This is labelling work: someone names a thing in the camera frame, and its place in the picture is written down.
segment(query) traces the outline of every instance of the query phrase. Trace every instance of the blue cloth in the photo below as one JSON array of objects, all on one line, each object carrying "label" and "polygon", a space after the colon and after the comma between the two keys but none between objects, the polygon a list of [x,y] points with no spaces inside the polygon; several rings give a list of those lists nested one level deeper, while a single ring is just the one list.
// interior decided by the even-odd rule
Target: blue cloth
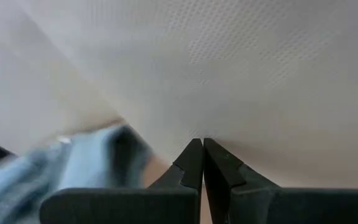
[{"label": "blue cloth", "polygon": [[0,223],[39,223],[42,201],[73,187],[141,187],[149,149],[128,126],[52,144],[0,164]]}]

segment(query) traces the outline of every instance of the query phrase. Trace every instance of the light blue fabric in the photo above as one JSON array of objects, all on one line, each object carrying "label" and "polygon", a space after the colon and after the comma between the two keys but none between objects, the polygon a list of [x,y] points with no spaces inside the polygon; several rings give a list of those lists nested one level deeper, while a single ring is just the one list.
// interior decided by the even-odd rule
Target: light blue fabric
[{"label": "light blue fabric", "polygon": [[128,126],[56,143],[0,165],[0,223],[39,223],[42,200],[72,188],[140,187],[149,156]]}]

